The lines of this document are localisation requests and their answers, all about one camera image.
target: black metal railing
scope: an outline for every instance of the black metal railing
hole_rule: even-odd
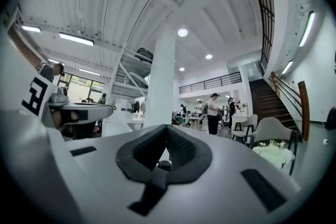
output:
[[[180,93],[195,92],[241,82],[240,72],[180,87]]]
[[[264,75],[271,55],[274,36],[274,2],[273,0],[258,0],[262,18],[262,43],[261,50],[261,72]]]

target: stair railing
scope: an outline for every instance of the stair railing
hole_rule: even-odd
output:
[[[290,85],[284,82],[282,79],[278,78],[274,72],[271,73],[271,76],[268,78],[274,85],[274,90],[278,97],[280,98],[280,91],[284,96],[291,102],[291,104],[295,107],[297,112],[302,118],[302,138],[307,141],[309,138],[309,127],[310,127],[310,115],[309,115],[309,101],[307,95],[307,88],[304,81],[300,81],[298,83],[299,92],[294,90]]]

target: chair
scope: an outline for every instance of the chair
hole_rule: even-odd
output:
[[[248,132],[251,128],[252,133],[256,130],[258,124],[258,115],[252,115],[250,116],[246,121],[244,122],[237,122],[235,125],[235,130],[231,132],[232,140],[235,137],[238,137],[242,140],[243,144],[246,144]],[[247,127],[247,131],[245,132],[242,130],[242,127]]]
[[[287,149],[290,150],[292,142],[294,141],[293,155],[296,157],[298,148],[298,132],[288,129],[276,118],[262,119],[257,127],[257,130],[252,134],[250,141],[250,148],[256,146],[256,142],[265,140],[285,140],[288,141]],[[295,159],[291,162],[289,175],[292,174],[294,169]]]

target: black pants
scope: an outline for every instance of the black pants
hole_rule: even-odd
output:
[[[218,129],[218,117],[208,115],[208,127],[209,127],[209,134],[217,134]]]
[[[203,115],[203,114],[198,114],[198,117],[200,118],[202,115]],[[200,120],[199,122],[200,122],[200,124],[202,124],[202,123],[203,123],[203,120]]]
[[[229,120],[229,129],[232,128],[232,116],[230,115],[230,120]]]

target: cap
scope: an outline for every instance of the cap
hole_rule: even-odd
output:
[[[184,119],[181,116],[177,116],[176,120],[178,120],[181,123],[184,123]]]

